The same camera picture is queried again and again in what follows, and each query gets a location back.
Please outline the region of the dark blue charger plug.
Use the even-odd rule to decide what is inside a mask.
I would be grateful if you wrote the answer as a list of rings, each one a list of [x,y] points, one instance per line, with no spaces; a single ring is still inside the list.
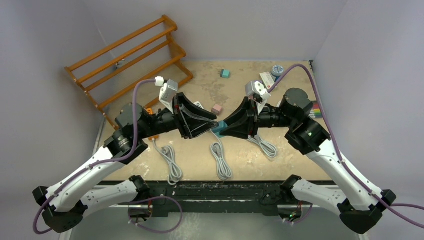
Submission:
[[[218,126],[213,128],[211,131],[218,137],[218,138],[223,138],[224,136],[221,135],[221,131],[225,130],[227,128],[227,124],[221,120],[218,122]]]

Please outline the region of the white power strip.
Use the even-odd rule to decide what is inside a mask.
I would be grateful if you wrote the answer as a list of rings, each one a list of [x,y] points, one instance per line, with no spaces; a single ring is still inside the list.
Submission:
[[[193,104],[196,105],[197,107],[201,108],[201,109],[204,109],[203,105],[199,101],[196,101]]]

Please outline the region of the pink charger plug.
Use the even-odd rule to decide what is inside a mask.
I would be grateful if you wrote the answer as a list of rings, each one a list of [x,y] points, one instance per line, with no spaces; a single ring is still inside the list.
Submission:
[[[219,116],[222,114],[223,112],[223,107],[219,104],[215,104],[212,108],[211,108],[211,112],[214,113],[215,115]]]

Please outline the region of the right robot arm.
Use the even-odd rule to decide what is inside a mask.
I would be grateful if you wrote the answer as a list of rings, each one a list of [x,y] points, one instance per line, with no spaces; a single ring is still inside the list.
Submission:
[[[247,139],[259,128],[288,128],[288,143],[316,163],[338,186],[332,190],[291,175],[280,186],[280,196],[288,204],[308,202],[339,216],[345,226],[365,234],[382,218],[396,199],[393,191],[382,190],[364,177],[342,154],[337,154],[330,134],[310,116],[313,103],[306,92],[290,88],[279,106],[266,104],[258,110],[253,99],[245,97],[225,119],[221,135]]]

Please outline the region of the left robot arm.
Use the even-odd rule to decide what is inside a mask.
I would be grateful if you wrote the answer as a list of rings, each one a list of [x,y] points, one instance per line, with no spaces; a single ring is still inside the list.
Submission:
[[[146,151],[147,138],[177,130],[182,138],[194,139],[218,125],[213,113],[195,105],[183,93],[171,98],[170,109],[156,114],[132,102],[123,108],[117,121],[119,129],[87,162],[57,184],[33,191],[40,205],[37,217],[43,218],[50,231],[69,231],[90,214],[113,205],[153,201],[150,187],[139,175],[100,190],[95,186]]]

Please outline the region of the teal charger plug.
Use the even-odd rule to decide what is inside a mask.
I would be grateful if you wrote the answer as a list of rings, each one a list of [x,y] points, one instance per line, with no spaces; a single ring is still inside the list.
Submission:
[[[231,73],[228,69],[222,69],[220,71],[220,77],[224,79],[228,79],[230,77]]]

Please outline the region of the orange power strip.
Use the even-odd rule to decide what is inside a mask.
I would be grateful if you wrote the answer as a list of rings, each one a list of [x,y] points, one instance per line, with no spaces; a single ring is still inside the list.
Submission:
[[[153,115],[153,114],[154,114],[154,112],[153,112],[153,110],[152,110],[151,108],[147,108],[147,109],[146,109],[146,111],[147,111],[150,115]],[[156,135],[153,135],[153,136],[148,137],[148,140],[149,140],[149,141],[151,141],[151,142],[154,142],[154,141],[156,141],[158,138],[159,138],[159,135],[158,135],[158,134],[156,134]]]

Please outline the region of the small white green box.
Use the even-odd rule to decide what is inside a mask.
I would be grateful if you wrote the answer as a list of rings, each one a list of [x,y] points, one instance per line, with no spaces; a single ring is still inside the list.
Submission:
[[[275,79],[273,78],[272,74],[269,71],[262,72],[259,74],[259,76],[261,78],[263,85],[267,89],[270,89],[275,84]]]

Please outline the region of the round blue white jar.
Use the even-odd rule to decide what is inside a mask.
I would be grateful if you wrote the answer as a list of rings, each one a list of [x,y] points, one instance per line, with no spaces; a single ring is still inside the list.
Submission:
[[[284,67],[282,65],[274,65],[271,68],[270,74],[274,80],[274,82],[276,82],[278,80],[278,78],[284,73]]]

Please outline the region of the coloured marker pen set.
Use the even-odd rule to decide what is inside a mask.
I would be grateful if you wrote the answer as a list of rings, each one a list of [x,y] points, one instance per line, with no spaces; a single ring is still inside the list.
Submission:
[[[320,119],[320,118],[322,118],[323,117],[323,114],[321,112],[321,108],[320,108],[319,103],[317,101],[313,101],[312,103],[313,103],[313,107],[310,110],[309,116],[311,118],[314,118],[314,119]]]

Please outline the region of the wooden shoe rack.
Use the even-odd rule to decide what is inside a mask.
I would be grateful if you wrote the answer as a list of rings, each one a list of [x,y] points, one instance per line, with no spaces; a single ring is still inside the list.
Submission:
[[[121,45],[131,41],[132,39],[138,37],[139,35],[155,28],[158,25],[164,25],[164,30],[160,33],[154,35],[153,37],[149,38],[148,40],[136,45],[135,47],[131,48],[130,50],[124,52],[123,54],[115,57],[114,59],[110,60],[109,62],[103,64],[102,66],[98,67],[95,70],[92,70],[91,72],[87,73],[86,75],[82,77],[76,77],[74,74],[74,71],[77,69],[87,65],[88,63],[100,58],[101,56],[111,52],[112,50],[120,47]],[[186,77],[181,80],[178,83],[178,86],[181,87],[185,84],[187,84],[189,81],[191,81],[194,78],[193,73],[183,64],[182,59],[187,56],[186,51],[175,41],[173,37],[173,32],[176,32],[178,30],[177,23],[172,20],[167,15],[162,15],[160,18],[156,19],[155,21],[139,28],[138,30],[130,33],[129,35],[117,40],[116,42],[107,45],[105,48],[83,58],[82,60],[72,64],[71,66],[64,67],[64,70],[67,72],[67,74],[70,76],[70,78],[73,80],[73,82],[84,92],[84,94],[88,97],[88,99],[92,102],[94,107],[102,114],[104,119],[107,123],[109,123],[114,130],[118,129],[117,124],[113,121],[111,116],[105,112],[105,108],[110,105],[111,103],[117,101],[121,97],[123,97],[125,94],[133,90],[137,83],[141,82],[142,80],[150,79],[151,77],[159,74],[160,72],[164,71],[165,69],[169,68],[172,65],[175,65],[179,70],[181,70]],[[128,57],[134,55],[135,53],[139,52],[140,50],[148,47],[149,45],[159,41],[160,39],[165,38],[165,41],[159,43],[157,46],[153,47],[152,49],[148,50],[145,53],[142,53],[140,56],[136,57],[133,60],[130,60],[129,62],[125,63],[123,66],[118,67],[116,70],[112,71],[112,73],[107,74],[106,76],[102,77],[101,79],[95,81],[94,83],[90,84],[89,86],[83,86],[83,83],[87,82],[88,80],[92,79],[93,77],[97,76],[98,74],[102,73],[106,69],[110,67],[116,67],[119,62],[126,60]],[[124,71],[128,70],[129,68],[135,66],[142,60],[150,57],[151,55],[155,54],[159,50],[168,47],[170,50],[170,60],[166,61],[165,63],[161,64],[160,66],[154,68],[153,70],[149,71],[146,75],[140,77],[124,89],[120,90],[118,93],[112,95],[111,97],[107,98],[103,102],[97,102],[94,97],[90,94],[91,91],[98,88],[100,85],[106,83],[107,81],[111,80],[113,77],[118,76],[119,74],[122,74]]]

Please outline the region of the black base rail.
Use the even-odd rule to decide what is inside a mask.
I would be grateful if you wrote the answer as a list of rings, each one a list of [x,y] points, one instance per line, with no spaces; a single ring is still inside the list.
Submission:
[[[280,181],[180,181],[148,180],[153,200],[153,217],[170,213],[262,214],[278,216],[284,209],[296,209],[298,201],[283,194]]]

